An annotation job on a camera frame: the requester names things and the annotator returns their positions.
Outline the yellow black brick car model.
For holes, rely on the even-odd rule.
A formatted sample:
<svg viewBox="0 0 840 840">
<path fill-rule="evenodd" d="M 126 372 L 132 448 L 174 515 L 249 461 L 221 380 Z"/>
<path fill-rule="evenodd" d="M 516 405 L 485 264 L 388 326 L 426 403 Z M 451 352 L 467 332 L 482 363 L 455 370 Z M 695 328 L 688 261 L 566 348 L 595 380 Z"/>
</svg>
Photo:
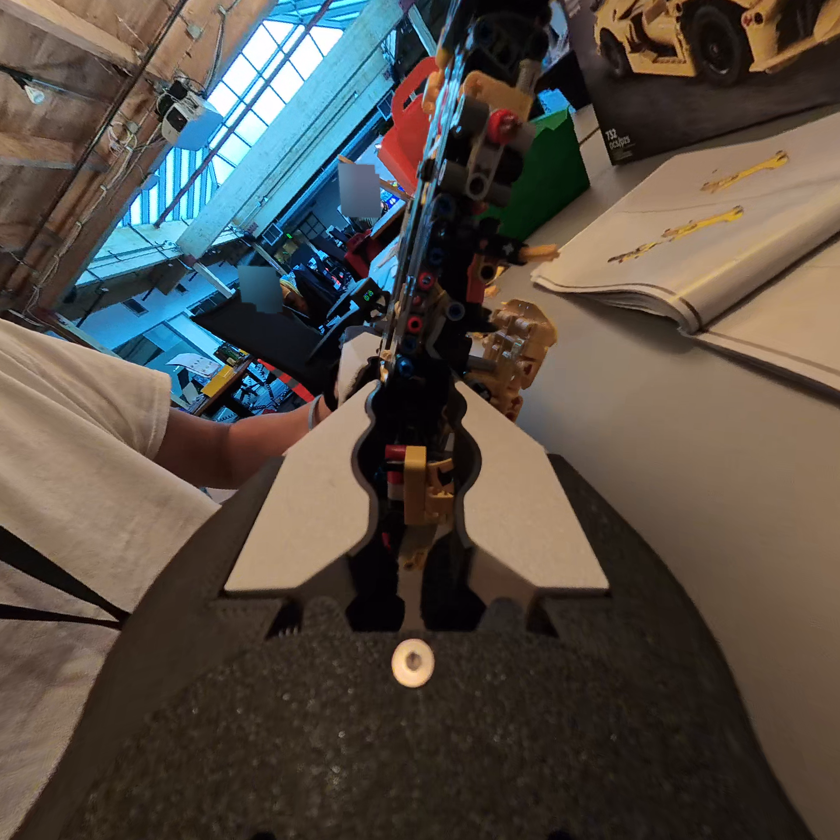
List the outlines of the yellow black brick car model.
<svg viewBox="0 0 840 840">
<path fill-rule="evenodd" d="M 557 334 L 525 304 L 485 307 L 510 266 L 557 255 L 503 234 L 536 129 L 529 117 L 550 38 L 550 2 L 451 2 L 421 101 L 429 130 L 406 210 L 379 350 L 377 533 L 419 571 L 454 521 L 463 480 L 454 390 L 463 382 L 510 421 Z"/>
</svg>

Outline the black toy car box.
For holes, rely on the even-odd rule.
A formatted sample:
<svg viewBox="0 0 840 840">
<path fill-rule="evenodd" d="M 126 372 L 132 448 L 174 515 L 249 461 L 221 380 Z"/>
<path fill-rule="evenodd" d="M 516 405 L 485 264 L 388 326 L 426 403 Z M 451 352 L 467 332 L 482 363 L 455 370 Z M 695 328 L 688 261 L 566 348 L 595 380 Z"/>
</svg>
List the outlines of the black toy car box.
<svg viewBox="0 0 840 840">
<path fill-rule="evenodd" d="M 838 103 L 838 1 L 566 2 L 614 165 Z"/>
</svg>

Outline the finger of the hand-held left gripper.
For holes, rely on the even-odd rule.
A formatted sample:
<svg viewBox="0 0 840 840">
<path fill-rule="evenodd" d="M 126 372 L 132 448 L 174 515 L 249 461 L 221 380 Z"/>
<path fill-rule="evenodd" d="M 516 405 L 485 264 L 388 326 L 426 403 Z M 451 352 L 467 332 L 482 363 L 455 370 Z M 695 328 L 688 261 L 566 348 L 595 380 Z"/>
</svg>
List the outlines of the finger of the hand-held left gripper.
<svg viewBox="0 0 840 840">
<path fill-rule="evenodd" d="M 346 403 L 379 374 L 383 336 L 377 331 L 345 331 L 334 386 L 337 404 Z"/>
</svg>

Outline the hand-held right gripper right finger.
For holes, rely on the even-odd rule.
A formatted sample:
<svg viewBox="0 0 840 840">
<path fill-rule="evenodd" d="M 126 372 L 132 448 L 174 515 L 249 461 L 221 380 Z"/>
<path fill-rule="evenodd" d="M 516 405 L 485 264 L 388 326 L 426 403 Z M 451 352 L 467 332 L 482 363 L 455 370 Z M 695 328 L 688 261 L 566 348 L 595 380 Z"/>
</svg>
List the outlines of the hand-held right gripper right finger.
<svg viewBox="0 0 840 840">
<path fill-rule="evenodd" d="M 461 427 L 478 449 L 478 473 L 462 501 L 471 548 L 468 586 L 483 603 L 542 596 L 604 595 L 609 583 L 565 491 L 537 441 L 458 382 Z"/>
</svg>

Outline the open instruction booklet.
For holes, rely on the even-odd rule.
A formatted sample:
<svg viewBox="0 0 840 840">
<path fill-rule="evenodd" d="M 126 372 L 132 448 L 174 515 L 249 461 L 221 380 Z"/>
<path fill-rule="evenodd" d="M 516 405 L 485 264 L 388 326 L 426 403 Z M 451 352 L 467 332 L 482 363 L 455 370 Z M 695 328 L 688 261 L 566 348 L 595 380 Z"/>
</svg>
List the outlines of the open instruction booklet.
<svg viewBox="0 0 840 840">
<path fill-rule="evenodd" d="M 839 115 L 678 154 L 532 272 L 837 395 Z"/>
</svg>

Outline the green storage bin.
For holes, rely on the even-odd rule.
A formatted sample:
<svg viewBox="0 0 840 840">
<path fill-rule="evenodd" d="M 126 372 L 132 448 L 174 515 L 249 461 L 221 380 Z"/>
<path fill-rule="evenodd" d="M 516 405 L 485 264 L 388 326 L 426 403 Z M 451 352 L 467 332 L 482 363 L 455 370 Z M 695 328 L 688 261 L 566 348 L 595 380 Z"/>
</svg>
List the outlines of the green storage bin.
<svg viewBox="0 0 840 840">
<path fill-rule="evenodd" d="M 535 138 L 509 204 L 482 216 L 499 221 L 501 234 L 521 241 L 549 222 L 590 187 L 568 109 L 535 119 Z"/>
</svg>

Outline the person's left forearm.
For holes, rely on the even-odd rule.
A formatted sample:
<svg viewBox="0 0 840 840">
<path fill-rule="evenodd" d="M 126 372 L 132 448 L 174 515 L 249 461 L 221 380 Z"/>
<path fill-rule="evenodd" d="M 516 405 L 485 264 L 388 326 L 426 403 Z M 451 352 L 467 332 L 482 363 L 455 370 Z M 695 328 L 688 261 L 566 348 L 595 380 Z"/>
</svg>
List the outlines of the person's left forearm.
<svg viewBox="0 0 840 840">
<path fill-rule="evenodd" d="M 195 487 L 236 490 L 308 434 L 308 408 L 232 424 L 171 409 L 153 461 Z"/>
</svg>

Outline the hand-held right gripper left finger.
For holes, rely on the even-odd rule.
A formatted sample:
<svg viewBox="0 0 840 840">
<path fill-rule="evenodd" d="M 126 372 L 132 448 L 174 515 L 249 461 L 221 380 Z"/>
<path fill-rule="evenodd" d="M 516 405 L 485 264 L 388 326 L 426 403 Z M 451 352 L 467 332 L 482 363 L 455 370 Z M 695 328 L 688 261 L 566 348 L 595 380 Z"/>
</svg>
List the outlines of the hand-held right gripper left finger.
<svg viewBox="0 0 840 840">
<path fill-rule="evenodd" d="M 287 451 L 226 595 L 356 596 L 350 560 L 373 535 L 376 507 L 357 455 L 377 386 L 364 385 Z"/>
</svg>

